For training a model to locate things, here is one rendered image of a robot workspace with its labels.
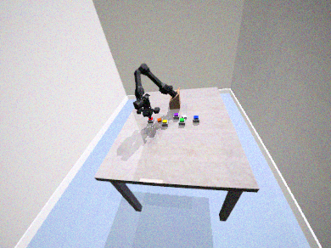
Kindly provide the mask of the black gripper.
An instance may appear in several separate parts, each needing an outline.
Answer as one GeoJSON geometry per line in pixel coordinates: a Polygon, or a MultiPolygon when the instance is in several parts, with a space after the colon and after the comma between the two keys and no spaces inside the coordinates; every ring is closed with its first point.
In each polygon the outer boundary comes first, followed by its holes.
{"type": "MultiPolygon", "coordinates": [[[[149,104],[145,105],[144,107],[145,107],[145,109],[147,109],[148,107],[149,107],[150,109],[152,108],[152,107],[150,106],[150,102],[149,102],[149,104]]],[[[160,112],[160,108],[159,108],[159,107],[154,107],[154,109],[151,109],[151,111],[152,111],[152,114],[153,114],[153,112],[154,112],[155,114],[159,114],[159,112],[160,112]]],[[[143,108],[141,108],[140,110],[137,110],[137,114],[141,114],[141,112],[143,112],[143,108]]],[[[152,114],[149,116],[149,119],[151,119],[152,114]]]]}

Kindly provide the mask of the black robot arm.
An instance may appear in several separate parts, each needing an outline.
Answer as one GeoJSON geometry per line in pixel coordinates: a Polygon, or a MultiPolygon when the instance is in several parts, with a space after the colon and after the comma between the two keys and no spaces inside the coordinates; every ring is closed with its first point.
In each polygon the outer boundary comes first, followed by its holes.
{"type": "Polygon", "coordinates": [[[143,74],[147,76],[152,82],[154,82],[158,87],[159,91],[163,94],[169,94],[174,98],[177,95],[177,92],[173,90],[173,86],[168,86],[165,83],[162,83],[149,69],[149,67],[142,63],[135,71],[134,71],[134,77],[135,77],[135,96],[136,101],[133,102],[134,108],[136,110],[140,110],[143,107],[143,116],[149,117],[152,114],[151,109],[148,107],[145,109],[145,105],[149,104],[149,94],[144,95],[144,90],[141,83],[141,77],[140,74],[143,74]],[[143,96],[144,95],[144,96],[143,96]]]}

